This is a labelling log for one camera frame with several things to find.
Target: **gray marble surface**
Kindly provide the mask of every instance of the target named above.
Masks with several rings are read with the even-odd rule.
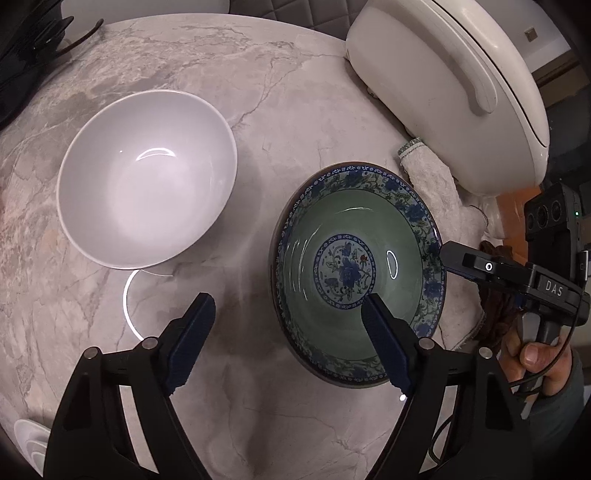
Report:
[[[163,265],[140,272],[129,307],[142,335],[157,335],[196,294],[217,304],[212,334],[172,401],[215,479],[362,479],[402,407],[385,384],[329,385],[287,348],[268,292],[272,230],[292,192],[330,164],[363,160],[398,172],[407,137],[371,99],[344,42],[293,25],[228,15],[148,17],[103,27],[74,52],[0,134],[0,422],[51,426],[72,370],[90,345],[137,340],[125,323],[129,272],[87,260],[56,212],[67,146],[97,111],[154,88],[214,105],[238,146],[238,176],[210,231]],[[124,390],[138,456],[151,458]]]

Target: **floral medallion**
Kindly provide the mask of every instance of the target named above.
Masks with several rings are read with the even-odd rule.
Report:
[[[363,240],[346,233],[329,238],[314,257],[314,284],[337,309],[354,309],[375,284],[374,256]]]

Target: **white towel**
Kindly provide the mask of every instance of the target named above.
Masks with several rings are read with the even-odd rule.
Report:
[[[413,188],[431,211],[441,241],[478,249],[486,217],[462,204],[449,168],[419,138],[404,145],[398,155]],[[443,312],[433,339],[448,350],[460,348],[478,331],[483,317],[476,284],[448,273]]]

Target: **finger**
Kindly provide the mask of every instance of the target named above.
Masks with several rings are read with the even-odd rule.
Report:
[[[560,352],[563,339],[558,345],[552,347],[543,343],[529,343],[519,356],[519,360],[529,372],[538,373],[546,368]],[[551,396],[557,394],[566,385],[570,376],[572,366],[572,352],[570,347],[565,349],[564,354],[558,359],[554,366],[546,373],[542,392]]]
[[[519,351],[521,350],[521,339],[519,338],[515,324],[513,324],[513,326],[503,337],[503,344],[505,345],[509,355],[519,355]]]
[[[521,365],[519,359],[515,356],[509,355],[505,347],[503,347],[503,352],[499,358],[499,364],[509,382],[519,380],[520,378],[523,378],[525,374],[525,368]]]

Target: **blue floral pattern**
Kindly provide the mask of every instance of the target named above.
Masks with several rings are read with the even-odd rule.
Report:
[[[324,242],[314,258],[314,285],[337,309],[354,309],[375,284],[374,256],[363,240],[341,233]]]
[[[293,227],[320,199],[346,189],[372,192],[387,200],[404,215],[413,230],[423,263],[421,299],[410,322],[418,336],[432,336],[437,327],[445,295],[445,272],[439,260],[441,240],[431,213],[410,185],[384,168],[368,163],[349,163],[332,167],[308,180],[299,190],[299,195],[292,200],[280,220],[281,230],[275,236],[272,250],[274,254],[271,287],[281,326],[296,354],[317,375],[340,385],[366,387],[387,379],[377,355],[361,360],[346,360],[319,350],[309,342],[297,322],[291,318],[283,286],[283,260]],[[350,257],[348,258],[349,263],[340,265],[338,271],[329,277],[332,280],[328,280],[324,285],[340,288],[341,285],[354,285],[361,279],[361,262],[356,262],[355,267],[351,264]]]

